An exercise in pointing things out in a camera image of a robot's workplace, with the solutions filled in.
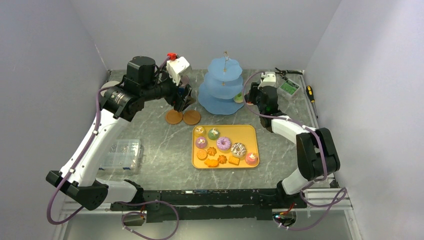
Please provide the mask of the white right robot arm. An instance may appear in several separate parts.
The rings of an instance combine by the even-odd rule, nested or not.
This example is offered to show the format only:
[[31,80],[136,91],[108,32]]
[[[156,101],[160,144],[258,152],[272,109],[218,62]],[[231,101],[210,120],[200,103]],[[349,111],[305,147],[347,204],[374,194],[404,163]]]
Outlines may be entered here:
[[279,109],[274,86],[260,86],[253,82],[244,101],[257,106],[256,115],[263,128],[296,146],[297,167],[277,184],[279,191],[275,194],[275,200],[280,207],[289,207],[295,201],[295,194],[314,182],[326,180],[328,175],[340,169],[340,159],[330,130],[309,127],[283,113]]

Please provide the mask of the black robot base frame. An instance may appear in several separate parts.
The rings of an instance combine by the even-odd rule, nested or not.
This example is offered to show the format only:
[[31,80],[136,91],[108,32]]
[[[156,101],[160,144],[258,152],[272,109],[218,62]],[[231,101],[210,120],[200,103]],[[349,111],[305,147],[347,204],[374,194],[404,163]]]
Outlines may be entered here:
[[114,202],[111,211],[144,210],[147,223],[175,220],[256,219],[270,221],[274,214],[292,208],[304,210],[297,194],[286,195],[276,188],[146,190],[129,205]]

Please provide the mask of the blue three-tier cake stand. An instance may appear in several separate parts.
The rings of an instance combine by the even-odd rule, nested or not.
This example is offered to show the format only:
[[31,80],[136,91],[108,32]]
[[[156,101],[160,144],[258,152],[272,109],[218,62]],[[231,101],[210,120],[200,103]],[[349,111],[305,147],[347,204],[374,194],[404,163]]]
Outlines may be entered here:
[[230,58],[227,51],[215,58],[207,67],[203,83],[199,86],[198,102],[213,115],[232,115],[242,103],[235,100],[244,83],[240,63]]

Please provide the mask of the green frosted donut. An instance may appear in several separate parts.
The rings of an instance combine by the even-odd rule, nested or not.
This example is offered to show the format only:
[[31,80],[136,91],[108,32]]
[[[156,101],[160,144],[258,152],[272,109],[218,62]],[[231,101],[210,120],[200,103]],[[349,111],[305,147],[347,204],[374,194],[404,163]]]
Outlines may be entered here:
[[237,104],[242,104],[245,101],[245,97],[242,92],[234,96],[233,101]]

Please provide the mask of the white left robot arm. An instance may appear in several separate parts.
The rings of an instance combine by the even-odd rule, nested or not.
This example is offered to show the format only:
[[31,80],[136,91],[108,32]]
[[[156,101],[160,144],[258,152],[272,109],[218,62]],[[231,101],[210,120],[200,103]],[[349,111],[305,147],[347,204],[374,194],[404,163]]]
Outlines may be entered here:
[[161,67],[147,56],[130,60],[121,82],[101,91],[93,124],[78,149],[60,170],[50,171],[46,180],[89,211],[115,202],[139,209],[144,203],[140,185],[130,180],[99,180],[97,172],[116,138],[146,102],[164,99],[177,112],[191,104],[192,89],[181,83],[190,68],[178,55],[169,55]]

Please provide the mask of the chocolate white sprinkled donut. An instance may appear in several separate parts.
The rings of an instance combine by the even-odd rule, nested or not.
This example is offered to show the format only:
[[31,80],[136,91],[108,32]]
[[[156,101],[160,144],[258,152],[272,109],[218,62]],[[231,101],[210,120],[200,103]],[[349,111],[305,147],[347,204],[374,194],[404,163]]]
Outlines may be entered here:
[[230,152],[236,158],[242,158],[247,153],[246,146],[241,142],[236,142],[232,144]]

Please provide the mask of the purple sprinkled donut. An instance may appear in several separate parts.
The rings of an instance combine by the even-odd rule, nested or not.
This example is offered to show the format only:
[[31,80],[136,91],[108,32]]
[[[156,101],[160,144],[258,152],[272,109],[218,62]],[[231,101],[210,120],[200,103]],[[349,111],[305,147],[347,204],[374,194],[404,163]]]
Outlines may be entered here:
[[228,151],[231,146],[232,142],[229,137],[221,136],[216,140],[216,146],[220,151]]

